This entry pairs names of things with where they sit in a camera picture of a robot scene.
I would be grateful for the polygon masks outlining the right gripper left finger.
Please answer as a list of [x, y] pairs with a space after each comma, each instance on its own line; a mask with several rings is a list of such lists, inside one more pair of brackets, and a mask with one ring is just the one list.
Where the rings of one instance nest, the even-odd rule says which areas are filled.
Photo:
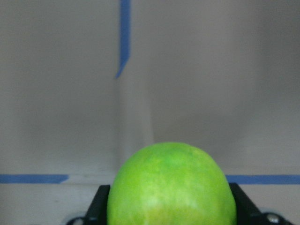
[[85, 214], [86, 225], [107, 224], [107, 201], [110, 185], [100, 185]]

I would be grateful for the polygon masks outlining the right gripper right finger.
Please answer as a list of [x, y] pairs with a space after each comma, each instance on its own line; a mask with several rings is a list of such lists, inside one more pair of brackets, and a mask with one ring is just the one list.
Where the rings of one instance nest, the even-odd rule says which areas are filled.
[[237, 211], [238, 225], [261, 225], [262, 213], [237, 183], [229, 183]]

